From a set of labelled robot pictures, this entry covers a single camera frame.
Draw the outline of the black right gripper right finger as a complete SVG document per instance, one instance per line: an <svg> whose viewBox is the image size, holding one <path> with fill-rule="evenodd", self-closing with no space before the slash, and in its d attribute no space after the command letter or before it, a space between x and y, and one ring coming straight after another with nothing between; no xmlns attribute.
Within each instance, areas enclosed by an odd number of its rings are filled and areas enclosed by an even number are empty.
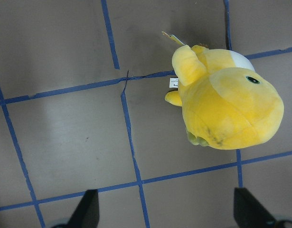
<svg viewBox="0 0 292 228"><path fill-rule="evenodd" d="M239 228L283 228L247 188L235 188L233 215Z"/></svg>

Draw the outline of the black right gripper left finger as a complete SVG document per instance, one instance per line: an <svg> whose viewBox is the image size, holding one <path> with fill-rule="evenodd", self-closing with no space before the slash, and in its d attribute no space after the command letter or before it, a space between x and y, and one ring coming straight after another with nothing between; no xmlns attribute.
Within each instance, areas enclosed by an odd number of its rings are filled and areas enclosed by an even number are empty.
<svg viewBox="0 0 292 228"><path fill-rule="evenodd" d="M87 190L67 222L66 228L96 228L99 219L98 190Z"/></svg>

